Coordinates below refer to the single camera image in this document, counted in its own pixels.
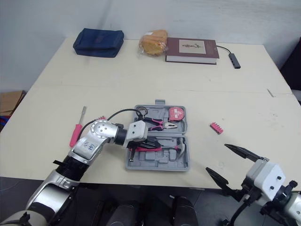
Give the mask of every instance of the white wall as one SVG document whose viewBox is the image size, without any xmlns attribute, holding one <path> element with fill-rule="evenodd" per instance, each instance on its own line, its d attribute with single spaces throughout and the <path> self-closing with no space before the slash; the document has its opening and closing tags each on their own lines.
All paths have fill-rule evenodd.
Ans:
<svg viewBox="0 0 301 226">
<path fill-rule="evenodd" d="M 280 67 L 301 36 L 301 0 L 0 0 L 0 91 L 28 90 L 84 27 L 264 44 Z"/>
</svg>

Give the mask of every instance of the pink screwdriver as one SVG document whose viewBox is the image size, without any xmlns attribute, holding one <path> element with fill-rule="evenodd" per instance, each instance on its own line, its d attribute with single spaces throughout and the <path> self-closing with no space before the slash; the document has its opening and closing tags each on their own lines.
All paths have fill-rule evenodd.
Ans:
<svg viewBox="0 0 301 226">
<path fill-rule="evenodd" d="M 87 107 L 84 106 L 83 107 L 83 110 L 81 112 L 81 116 L 80 116 L 80 119 L 79 119 L 79 123 L 75 125 L 75 129 L 73 131 L 73 134 L 72 134 L 72 137 L 71 137 L 71 141 L 69 143 L 69 146 L 70 147 L 74 147 L 74 145 L 76 144 L 77 142 L 77 138 L 79 136 L 79 133 L 81 131 L 81 129 L 83 128 L 83 126 L 81 125 L 82 124 L 82 121 L 83 121 L 83 117 L 84 117 L 84 114 L 86 113 L 86 109 Z"/>
</svg>

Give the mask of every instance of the bread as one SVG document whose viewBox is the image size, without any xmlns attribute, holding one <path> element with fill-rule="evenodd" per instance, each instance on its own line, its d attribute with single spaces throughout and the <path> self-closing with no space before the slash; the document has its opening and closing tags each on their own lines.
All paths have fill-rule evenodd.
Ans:
<svg viewBox="0 0 301 226">
<path fill-rule="evenodd" d="M 160 55 L 165 51 L 167 44 L 167 31 L 165 30 L 155 30 L 152 32 L 147 32 L 140 39 L 140 48 L 143 53 L 150 55 Z"/>
</svg>

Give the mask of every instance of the tool case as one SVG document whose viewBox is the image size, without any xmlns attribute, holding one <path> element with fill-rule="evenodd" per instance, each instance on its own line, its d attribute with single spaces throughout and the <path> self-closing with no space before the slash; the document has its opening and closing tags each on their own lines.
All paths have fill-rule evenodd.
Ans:
<svg viewBox="0 0 301 226">
<path fill-rule="evenodd" d="M 156 100 L 155 105 L 136 105 L 135 109 L 145 107 L 148 111 L 145 117 L 163 119 L 168 122 L 169 108 L 179 107 L 184 110 L 184 118 L 181 121 L 171 121 L 177 124 L 177 128 L 163 129 L 162 131 L 149 131 L 148 138 L 156 139 L 162 146 L 176 146 L 181 140 L 185 144 L 185 150 L 180 155 L 180 150 L 169 149 L 161 151 L 136 151 L 133 161 L 130 161 L 131 151 L 127 150 L 126 168 L 129 170 L 164 170 L 164 171 L 188 171 L 190 168 L 189 146 L 184 134 L 187 131 L 187 114 L 183 106 L 166 106 L 165 100 Z"/>
</svg>

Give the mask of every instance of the blue pouch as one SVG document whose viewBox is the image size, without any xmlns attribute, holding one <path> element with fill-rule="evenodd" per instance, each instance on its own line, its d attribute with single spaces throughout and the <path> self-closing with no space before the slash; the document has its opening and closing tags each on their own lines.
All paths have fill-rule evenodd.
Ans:
<svg viewBox="0 0 301 226">
<path fill-rule="evenodd" d="M 122 31 L 105 31 L 84 28 L 73 44 L 78 55 L 91 57 L 115 57 L 122 44 Z"/>
</svg>

